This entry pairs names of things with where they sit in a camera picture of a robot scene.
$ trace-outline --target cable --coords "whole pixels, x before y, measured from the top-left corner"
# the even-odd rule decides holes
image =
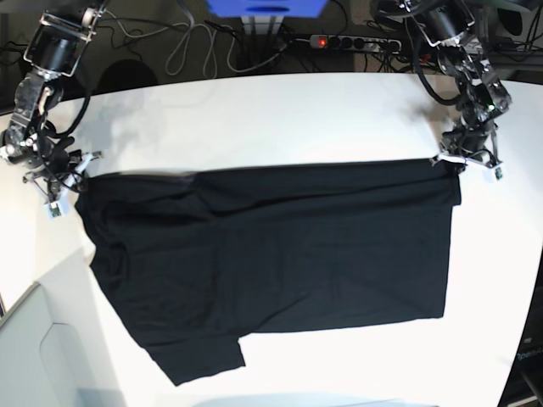
[[[13,42],[13,41],[6,42],[4,45],[2,45],[0,47],[0,55],[2,55],[3,53],[18,53],[19,57],[17,59],[15,59],[15,60],[9,61],[9,62],[0,61],[1,66],[9,67],[9,66],[13,66],[13,65],[17,64],[20,61],[20,59],[23,57],[23,54],[25,53],[24,49],[8,47],[9,44],[14,45],[15,47],[27,47],[27,45],[25,45],[25,44],[18,44],[17,42]]]
[[[540,38],[543,37],[543,32],[541,34],[539,34],[538,36],[535,36],[534,38],[532,38],[532,41],[531,41],[531,46],[534,47],[534,42],[536,42],[537,40],[539,40]]]
[[[91,102],[92,88],[91,88],[90,77],[88,75],[87,70],[82,64],[79,65],[79,71],[81,72],[81,75],[83,76],[83,80],[85,81],[85,87],[86,87],[85,100],[83,100],[83,105],[81,106],[79,113],[74,119],[74,122],[71,124],[68,130],[60,132],[58,134],[58,138],[65,138],[76,130],[77,126],[83,120],[83,116],[85,116],[85,113],[87,112],[87,109],[88,109],[88,105]]]
[[[268,65],[271,61],[274,61],[276,58],[278,58],[283,53],[283,51],[287,48],[287,45],[284,45],[281,49],[279,49],[279,51],[275,55],[268,58],[266,61],[261,62],[261,63],[255,65],[255,66],[250,67],[250,68],[246,68],[244,70],[237,70],[232,66],[232,63],[230,62],[230,58],[232,57],[232,51],[234,49],[234,45],[236,45],[236,40],[235,39],[232,40],[232,45],[230,46],[230,50],[228,51],[227,64],[228,64],[228,68],[232,72],[235,72],[237,74],[244,74],[244,73],[247,73],[247,72],[252,72],[253,70],[257,70],[259,68],[262,68],[265,65]]]
[[[112,15],[112,13],[110,11],[106,11],[106,13],[108,13],[109,15]],[[166,31],[168,29],[170,30],[173,30],[173,31],[178,31],[178,32],[181,32],[181,33],[185,33],[184,30],[178,28],[177,26],[178,25],[188,25],[187,23],[176,23],[176,24],[170,24],[170,23],[165,23],[165,22],[162,22],[162,21],[157,21],[157,20],[146,20],[146,19],[133,19],[133,18],[128,18],[128,17],[113,17],[111,19],[103,19],[103,20],[100,20],[101,22],[105,23],[107,21],[115,21],[115,22],[119,22],[119,21],[132,21],[134,23],[145,23],[145,24],[154,24],[154,25],[161,25],[164,27],[164,29],[162,30],[157,30],[157,31],[153,31],[153,32],[149,32],[147,34],[142,34],[141,36],[131,36],[129,33],[125,32],[125,35],[130,37],[130,38],[145,38],[145,37],[148,37],[148,36],[154,36],[156,34],[159,34],[160,32],[162,31]]]
[[[110,11],[106,11],[106,13],[108,13],[112,18],[111,19],[105,19],[105,20],[102,20],[102,21],[103,22],[105,22],[105,21],[115,21],[119,25],[119,27],[122,29],[123,33],[126,36],[128,36],[129,38],[134,38],[134,39],[147,38],[147,37],[150,37],[150,36],[155,36],[157,34],[160,34],[161,32],[164,32],[164,31],[166,31],[168,29],[183,33],[182,39],[179,41],[177,46],[174,48],[174,50],[171,52],[170,56],[166,60],[165,72],[166,72],[166,74],[168,74],[170,76],[179,75],[181,73],[181,71],[183,70],[183,68],[185,66],[185,63],[187,62],[187,52],[188,52],[188,44],[189,44],[190,36],[191,36],[192,31],[195,30],[196,28],[204,28],[207,31],[207,34],[208,34],[208,36],[210,38],[210,48],[209,48],[209,51],[208,51],[208,53],[207,53],[207,55],[205,57],[204,68],[203,68],[204,77],[207,78],[207,79],[215,79],[218,76],[218,66],[217,66],[218,64],[217,64],[216,54],[215,54],[215,49],[214,49],[215,40],[216,40],[216,33],[218,31],[226,32],[226,33],[228,33],[228,34],[230,34],[232,36],[232,45],[230,46],[230,50],[228,51],[227,65],[228,65],[228,68],[232,72],[235,72],[235,73],[238,73],[238,74],[251,72],[253,70],[257,70],[257,69],[269,64],[270,62],[272,62],[273,60],[278,58],[281,55],[281,53],[284,51],[284,49],[286,48],[286,47],[283,47],[282,49],[279,50],[278,53],[276,53],[275,55],[273,55],[272,57],[270,57],[266,61],[261,62],[260,64],[257,64],[256,66],[253,66],[253,67],[250,67],[250,68],[247,68],[247,69],[244,69],[244,70],[237,70],[237,69],[232,67],[232,63],[231,63],[232,51],[234,49],[234,46],[235,46],[236,42],[239,42],[240,45],[242,45],[242,46],[243,46],[243,44],[241,43],[239,38],[235,35],[235,31],[230,25],[216,25],[214,23],[210,23],[209,21],[205,21],[205,24],[195,24],[195,25],[193,25],[191,27],[191,25],[188,24],[188,23],[169,24],[169,23],[163,23],[161,21],[155,21],[155,20],[117,17],[115,14],[113,14]],[[148,32],[148,33],[145,33],[145,34],[135,35],[134,36],[134,35],[130,34],[126,30],[125,26],[121,23],[121,21],[134,21],[134,22],[143,22],[143,23],[148,23],[148,24],[162,25],[164,28],[161,28],[161,29],[159,29],[157,31],[151,31],[151,32]],[[208,25],[211,26],[212,28],[216,28],[216,31],[212,32],[211,29],[208,27]],[[179,28],[180,26],[187,27],[188,30],[184,31],[181,28]],[[179,52],[180,49],[182,49],[182,61],[181,61],[180,65],[179,65],[179,67],[176,70],[171,70],[171,67],[170,67],[171,61],[175,58],[176,54]],[[213,61],[214,61],[215,71],[214,71],[214,74],[211,77],[209,77],[209,76],[207,76],[207,67],[208,67],[208,64],[209,64],[211,58],[213,58]]]
[[[176,31],[182,32],[183,37],[182,37],[181,41],[179,41],[179,43],[176,45],[176,47],[170,53],[170,55],[169,55],[169,57],[168,57],[168,59],[166,60],[166,63],[165,63],[165,72],[169,76],[177,76],[182,72],[183,68],[185,67],[185,63],[187,62],[188,44],[189,44],[191,32],[193,30],[195,30],[196,28],[204,28],[207,31],[208,36],[210,38],[210,49],[209,49],[209,51],[208,51],[208,53],[207,53],[207,55],[205,57],[204,67],[202,69],[202,73],[203,73],[203,75],[204,75],[204,77],[206,79],[216,79],[216,77],[218,76],[218,66],[217,66],[217,59],[216,59],[215,50],[213,48],[213,46],[215,45],[216,31],[211,32],[210,28],[206,24],[193,24],[193,16],[192,16],[192,14],[190,14],[190,11],[183,10],[183,12],[189,18],[189,20],[191,20],[191,23],[189,23],[189,24],[188,23],[166,24],[166,23],[160,23],[158,21],[157,22],[153,21],[153,23],[156,23],[157,25],[164,25],[165,27],[161,28],[159,30],[156,30],[156,31],[151,31],[151,32],[148,32],[148,33],[145,33],[145,34],[135,35],[135,36],[132,35],[130,32],[128,32],[126,27],[120,21],[121,20],[132,21],[132,20],[139,20],[139,19],[119,18],[115,14],[113,14],[112,12],[107,10],[106,13],[109,14],[111,17],[113,17],[113,19],[106,19],[106,20],[114,20],[117,23],[117,25],[120,27],[120,29],[123,31],[125,36],[127,36],[129,38],[133,38],[133,39],[149,38],[150,36],[156,36],[156,35],[158,35],[158,34],[160,34],[162,32],[165,32],[167,30],[174,30],[175,29]],[[181,29],[178,28],[180,26],[181,27],[187,27],[188,29],[186,31],[181,30]],[[181,63],[179,64],[179,67],[176,70],[172,70],[171,67],[170,67],[171,61],[176,57],[176,54],[183,47],[183,45],[185,47],[182,50]],[[213,57],[213,62],[214,62],[215,69],[214,69],[213,75],[211,77],[209,77],[207,75],[207,70],[208,70],[208,64],[210,62],[211,57]]]
[[[541,12],[543,11],[543,5],[537,8],[537,11],[534,14],[531,24],[529,25],[528,34],[526,35],[526,42],[524,43],[524,50],[531,49],[535,41],[535,36],[537,35],[537,29],[539,28],[541,20]]]
[[[442,3],[443,0],[421,0],[420,3],[413,6],[410,11],[383,11],[383,10],[377,10],[376,15],[381,17],[400,17],[400,18],[406,18],[406,17],[415,17],[421,13],[426,13],[427,11],[431,10],[432,8],[435,8],[439,5],[439,3]]]
[[[407,30],[407,35],[411,39],[411,34],[409,30]],[[424,89],[426,89],[426,92],[439,104],[442,104],[444,106],[454,106],[458,102],[460,102],[463,99],[463,96],[461,94],[453,97],[452,99],[443,99],[440,95],[438,95],[435,90],[432,88],[432,86],[428,83],[428,80],[426,79],[426,76],[424,75],[423,68],[421,67],[421,63],[419,60],[419,54],[421,51],[421,45],[423,43],[423,36],[419,35],[415,39],[414,49],[413,49],[413,67],[415,68],[415,72],[417,73],[418,78],[422,82]]]
[[[343,6],[343,4],[341,4],[338,0],[330,0],[330,1],[332,3],[337,4],[338,7],[341,8],[341,12],[343,13],[344,26],[341,29],[341,31],[338,32],[338,34],[336,34],[336,36],[339,36],[339,35],[343,34],[349,28],[349,15],[347,14],[347,10],[345,10],[345,7]]]
[[[190,28],[193,28],[196,25],[196,21],[194,21],[194,16],[188,9],[188,7],[185,5],[183,0],[176,0],[177,4],[181,8],[181,11],[187,16],[188,21],[190,22]]]
[[[76,170],[58,172],[56,174],[56,176],[62,182],[63,187],[67,187],[72,192],[75,192],[75,193],[78,193],[78,194],[88,192],[88,179],[83,174],[80,174]],[[69,176],[74,177],[76,187],[68,187],[68,185],[66,185],[66,183],[64,182],[66,180],[66,178],[68,178]]]
[[[377,31],[382,32],[387,38],[389,38],[389,32],[394,32],[392,30],[385,30],[382,25],[380,25],[377,21],[374,21],[374,20],[366,21],[366,27],[369,27],[372,30],[377,30]]]
[[[307,58],[311,65],[313,65],[313,73],[320,72],[322,73],[322,69],[319,65],[316,64],[315,60],[313,58]]]
[[[506,58],[509,58],[511,61],[514,61],[514,62],[518,62],[518,63],[521,63],[521,62],[524,62],[526,59],[528,59],[529,57],[531,57],[532,55],[536,54],[536,53],[540,53],[541,50],[539,49],[535,49],[533,51],[530,51],[528,54],[524,55],[522,58],[514,58],[512,55],[507,55],[506,53],[503,53],[501,51],[497,51],[497,50],[494,50],[495,53],[498,53],[500,55],[503,55],[504,57]]]
[[[133,53],[134,55],[136,55],[141,61],[143,61],[143,57],[140,53],[138,53],[136,50],[134,50],[132,48],[132,46],[136,45],[140,40],[133,40],[133,41],[130,41],[131,39],[127,36],[124,37],[124,40],[123,40],[123,43],[120,44],[120,45],[115,45],[113,40],[114,40],[114,35],[115,35],[115,28],[113,27],[110,27],[109,25],[98,25],[97,28],[107,28],[108,30],[111,30],[111,37],[109,38],[109,43],[111,44],[111,48],[112,49],[121,49],[121,48],[126,48],[128,49],[128,51],[130,53]],[[139,31],[139,32],[142,32],[141,30],[132,30],[130,31],[130,33],[132,34],[133,32],[135,31]]]
[[[377,61],[379,61],[381,63],[381,66],[379,66],[379,69],[377,70],[377,72],[381,72],[383,70],[383,67],[384,67],[384,59],[381,60],[379,58],[377,58],[375,55],[372,54],[372,57],[374,57]]]
[[[305,66],[304,64],[304,61],[302,61],[302,58],[300,58],[298,55],[296,56],[296,59],[298,59],[298,62],[300,65],[302,65],[302,68],[304,68],[305,72],[307,72],[308,74],[310,74],[311,72],[307,69],[307,67]]]
[[[55,174],[53,172],[53,170],[51,170],[51,167],[49,167],[49,165],[45,162],[45,159],[43,159],[43,156],[42,156],[42,152],[40,150],[40,143],[39,142],[36,142],[34,144],[36,146],[36,152],[37,152],[37,157],[38,159],[40,160],[40,164],[43,165],[43,168],[45,168],[45,170],[49,173],[49,175],[53,178],[54,181],[56,181],[57,183],[59,183],[60,185],[62,185],[64,188],[67,188],[69,189],[70,191],[72,192],[75,192],[77,194],[80,194],[80,193],[83,193],[85,192],[86,190],[84,189],[77,189],[77,187],[80,185],[80,183],[76,182],[76,187],[71,187],[69,186],[68,184],[66,184],[63,180],[60,179],[61,176],[59,176],[58,174]],[[83,179],[83,176],[75,171],[71,171],[70,174],[77,174],[81,177],[81,179]],[[48,195],[49,195],[49,199],[50,200],[53,200],[54,199],[54,195],[51,193],[51,180],[47,180],[47,184],[48,184]]]

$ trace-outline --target black fabric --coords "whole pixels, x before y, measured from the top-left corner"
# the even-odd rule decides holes
[[[238,339],[439,318],[456,173],[427,160],[89,180],[92,270],[175,383],[244,365]]]

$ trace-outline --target black cable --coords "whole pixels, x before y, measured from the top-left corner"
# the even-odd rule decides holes
[[[85,192],[84,190],[81,190],[81,189],[77,189],[77,187],[70,187],[68,184],[66,184],[63,180],[61,180],[59,178],[59,175],[55,174],[53,172],[53,170],[51,170],[51,167],[49,167],[49,165],[45,162],[45,159],[43,159],[43,156],[42,156],[42,152],[40,150],[40,143],[39,141],[35,144],[36,146],[36,152],[37,152],[37,157],[38,159],[40,160],[40,164],[43,165],[43,168],[45,168],[45,170],[49,173],[49,175],[53,178],[54,181],[56,181],[57,183],[59,183],[60,185],[62,185],[64,188],[67,188],[69,189],[70,191],[72,192],[75,192],[75,193],[82,193],[82,192]],[[49,199],[50,200],[53,200],[54,196],[53,194],[51,193],[51,180],[48,180],[47,181],[47,184],[48,184],[48,195],[49,195]]]
[[[81,109],[79,110],[79,113],[77,114],[74,122],[71,124],[68,130],[62,131],[58,134],[59,138],[67,137],[76,130],[77,126],[83,120],[83,116],[85,116],[85,113],[87,112],[87,109],[88,109],[88,105],[91,102],[91,96],[92,96],[91,78],[89,77],[87,70],[82,64],[79,65],[79,71],[81,72],[83,80],[86,82],[85,83],[85,89],[86,89],[85,100],[83,101],[83,105],[81,106]]]
[[[235,30],[232,30],[228,27],[225,27],[223,25],[220,25],[220,24],[217,24],[217,23],[214,23],[213,21],[209,21],[209,20],[204,20],[204,23],[206,25],[208,25],[209,27],[211,27],[212,29],[216,30],[216,31],[219,31],[219,32],[224,32],[226,34],[229,34],[230,36],[232,36],[240,45],[242,44],[242,41],[239,39],[238,35],[239,33]]]
[[[381,66],[378,69],[378,72],[381,72],[383,70],[383,67],[384,67],[384,59],[379,59],[376,55],[374,55],[372,53],[370,53],[370,56],[374,57],[378,62],[381,63]]]
[[[17,42],[13,42],[13,41],[6,42],[5,45],[3,45],[3,47],[6,47],[8,44],[13,45],[14,47],[28,47],[28,44],[19,44]]]
[[[428,80],[426,79],[426,76],[424,75],[423,68],[421,66],[420,60],[419,60],[419,54],[421,51],[421,45],[423,43],[423,36],[418,35],[417,38],[415,38],[415,44],[413,49],[413,67],[415,68],[415,72],[418,75],[418,79],[422,82],[424,89],[426,89],[426,92],[439,104],[442,104],[444,106],[454,106],[458,102],[460,102],[463,98],[461,94],[453,97],[452,99],[443,99],[440,95],[438,95],[435,90],[432,88],[432,86],[428,83]]]
[[[511,61],[514,61],[514,62],[524,62],[526,59],[528,59],[529,57],[531,57],[532,55],[536,54],[536,53],[540,53],[541,50],[539,49],[535,49],[533,51],[530,51],[528,52],[526,55],[524,55],[522,58],[514,58],[512,55],[507,55],[506,53],[503,53],[502,51],[498,51],[498,50],[494,50],[495,53],[498,53],[500,55],[503,55],[504,57],[506,58],[509,58]]]
[[[61,156],[66,148],[73,145],[76,142],[74,137],[65,137],[59,140],[54,147],[51,153],[48,156],[48,161],[53,162],[55,159],[58,159]]]
[[[385,58],[386,58],[386,61],[387,61],[387,64],[386,64],[386,68],[387,68],[387,72],[392,72],[392,69],[394,68],[392,66],[392,55],[390,55],[390,52],[389,51],[386,51],[385,52]]]
[[[298,55],[296,55],[296,59],[298,59],[299,64],[302,65],[302,68],[304,68],[305,72],[307,72],[308,74],[310,74],[311,72],[310,72],[309,69],[305,66],[304,61],[302,61],[302,58],[300,58]]]
[[[17,64],[20,61],[20,59],[23,58],[23,55],[25,54],[24,49],[8,47],[9,44],[13,44],[16,47],[25,47],[24,44],[18,44],[16,42],[11,42],[11,41],[8,41],[4,45],[2,45],[0,47],[0,55],[2,55],[3,53],[18,53],[19,57],[17,59],[15,59],[15,60],[9,61],[9,62],[0,61],[1,66],[5,66],[5,67],[13,66],[13,65]]]
[[[401,55],[396,55],[396,59],[401,64],[410,64],[411,60],[408,57],[403,57]]]
[[[413,65],[406,65],[406,66],[402,66],[398,70],[395,70],[395,73],[396,74],[405,74],[405,73],[410,72],[412,70],[413,70]]]
[[[385,30],[382,25],[380,25],[377,21],[374,21],[374,20],[367,21],[366,26],[368,28],[371,28],[372,30],[382,32],[384,35],[386,35],[387,38],[389,37],[388,33],[393,32],[392,30]]]
[[[313,65],[313,73],[319,72],[322,73],[322,69],[319,65],[316,64],[315,60],[311,58],[310,56],[307,57],[307,60],[311,62],[311,65]]]
[[[536,42],[537,40],[539,40],[540,38],[543,37],[543,32],[541,34],[539,34],[538,36],[535,36],[534,38],[532,38],[532,41],[531,41],[531,47],[534,47],[534,42]]]
[[[494,45],[495,45],[495,47],[498,47],[501,50],[518,51],[518,47],[522,47],[522,46],[526,45],[526,42],[515,42],[515,41],[513,41],[513,42],[497,42]],[[532,49],[534,49],[535,51],[543,51],[543,47],[538,47],[537,45],[532,45]]]
[[[411,11],[383,11],[378,9],[376,11],[376,15],[381,17],[400,17],[400,18],[406,18],[406,17],[415,17],[421,13],[426,13],[427,11],[431,10],[432,8],[437,7],[440,3],[442,3],[443,0],[421,0],[421,2],[411,8]]]
[[[525,50],[531,49],[531,45],[533,45],[535,41],[535,36],[537,35],[537,29],[539,28],[542,11],[543,11],[543,5],[537,8],[534,18],[532,19],[532,22],[529,25],[528,34],[526,35],[526,41],[524,43]]]
[[[62,184],[64,187],[68,187],[64,181],[66,180],[66,178],[68,178],[69,176],[73,176],[75,179],[77,177],[79,177],[79,181],[77,181],[76,179],[76,185],[77,185],[77,188],[74,188],[74,189],[71,189],[69,188],[72,192],[75,192],[75,193],[85,193],[85,192],[88,192],[88,179],[83,175],[83,174],[80,174],[79,172],[77,172],[76,170],[72,170],[72,171],[63,171],[63,172],[58,172],[57,173],[57,177],[62,180]]]
[[[332,3],[337,4],[339,6],[339,8],[341,8],[341,11],[343,13],[344,26],[341,29],[341,31],[338,32],[338,34],[336,34],[336,36],[339,36],[339,35],[343,34],[349,28],[349,15],[347,14],[347,10],[345,10],[345,7],[343,6],[343,4],[341,4],[338,0],[330,0],[330,1]]]
[[[144,38],[135,38],[134,39],[134,38],[130,38],[128,36],[124,36],[122,44],[115,45],[115,43],[114,43],[115,28],[114,27],[111,27],[109,25],[99,25],[97,28],[107,28],[108,30],[111,30],[111,37],[109,38],[109,44],[110,44],[112,49],[126,48],[129,53],[132,53],[140,61],[143,62],[142,55],[140,53],[138,53],[136,50],[134,50],[132,48],[132,46],[138,44],[141,40],[145,39],[146,37],[144,37]],[[143,31],[141,31],[139,29],[135,29],[135,30],[128,31],[128,33],[133,34],[133,35],[137,35],[137,34],[143,34]]]

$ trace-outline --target t-shirt sleeve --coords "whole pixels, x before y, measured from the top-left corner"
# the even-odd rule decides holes
[[[176,386],[245,366],[235,337],[207,337],[146,349]]]

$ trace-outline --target wire bundle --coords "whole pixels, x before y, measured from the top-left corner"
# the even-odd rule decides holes
[[[9,67],[9,66],[17,64],[20,61],[20,59],[23,58],[23,55],[25,54],[25,49],[27,46],[28,44],[19,44],[13,41],[6,42],[4,45],[0,47],[0,56],[2,56],[3,53],[18,53],[19,57],[9,62],[0,61],[0,65]]]
[[[526,59],[532,55],[543,51],[543,47],[537,47],[535,42],[543,37],[543,33],[537,34],[537,31],[540,26],[541,14],[543,13],[543,5],[537,8],[537,11],[534,14],[534,18],[529,25],[528,34],[526,35],[526,40],[524,42],[501,42],[495,45],[494,52],[503,55],[504,57],[509,58],[514,62],[524,62]],[[504,53],[505,50],[519,50],[522,48],[526,54],[522,58],[515,58],[512,55]]]
[[[419,14],[426,13],[427,11],[438,7],[441,3],[443,3],[444,0],[421,0],[417,4],[415,4],[409,11],[406,11],[405,9],[398,8],[398,11],[383,11],[382,9],[377,9],[375,14],[380,17],[399,17],[399,18],[407,18],[407,17],[415,17]]]
[[[387,39],[392,39],[389,35],[389,33],[393,31],[385,30],[382,25],[380,25],[377,21],[369,20],[366,22],[367,27],[374,29],[376,31],[381,32]],[[381,66],[378,69],[378,72],[394,72],[396,74],[403,74],[409,71],[414,72],[414,64],[411,59],[402,57],[400,55],[394,55],[388,52],[375,55],[374,53],[369,54],[372,58],[376,59],[378,62],[381,63]],[[403,64],[401,68],[395,68],[393,63],[394,61],[397,61],[400,64]],[[435,73],[440,73],[441,70],[436,64],[433,64],[430,61],[426,61],[424,64],[420,64],[421,68],[424,68],[425,70],[432,70]]]
[[[231,62],[232,53],[235,48],[236,42],[239,42],[239,44],[243,46],[243,43],[239,39],[239,36],[236,33],[236,31],[230,25],[216,25],[214,23],[211,23],[210,21],[205,21],[205,24],[196,24],[194,17],[190,13],[190,11],[186,8],[186,6],[184,6],[182,1],[177,0],[177,2],[180,4],[182,12],[189,19],[188,23],[168,24],[168,23],[161,23],[159,21],[154,21],[154,20],[121,18],[121,17],[117,17],[115,14],[113,14],[110,11],[106,11],[106,13],[111,16],[111,19],[105,19],[102,21],[106,22],[106,21],[113,20],[120,27],[125,37],[131,38],[133,40],[141,40],[143,38],[156,36],[167,30],[174,30],[174,31],[181,32],[182,33],[181,40],[177,43],[175,48],[171,51],[170,55],[168,56],[165,62],[165,73],[169,76],[177,76],[183,71],[185,64],[187,62],[188,46],[190,43],[191,35],[193,31],[196,29],[204,30],[210,40],[210,46],[208,48],[208,52],[206,54],[204,65],[202,68],[202,75],[206,79],[216,79],[218,76],[218,65],[217,65],[217,58],[216,58],[216,53],[215,53],[215,42],[216,42],[216,35],[218,32],[226,32],[232,36],[232,43],[227,55],[227,66],[228,66],[228,69],[230,69],[232,72],[235,72],[235,73],[247,73],[254,70],[258,70],[259,68],[262,68],[263,66],[269,64],[271,61],[277,59],[280,56],[281,52],[284,50],[284,47],[280,48],[277,53],[275,53],[274,55],[272,55],[270,58],[266,59],[265,61],[255,66],[238,70],[232,66],[232,62]],[[133,21],[133,22],[143,22],[143,23],[149,23],[149,24],[155,24],[155,25],[163,25],[163,28],[160,28],[156,31],[151,31],[148,33],[134,34],[133,32],[130,32],[129,30],[127,30],[126,27],[121,23],[121,21]],[[180,52],[181,52],[181,62],[176,68],[173,68],[172,61]],[[208,75],[209,69],[210,69],[209,65],[210,65],[211,60],[213,60],[213,68],[211,71],[212,72],[211,75]]]

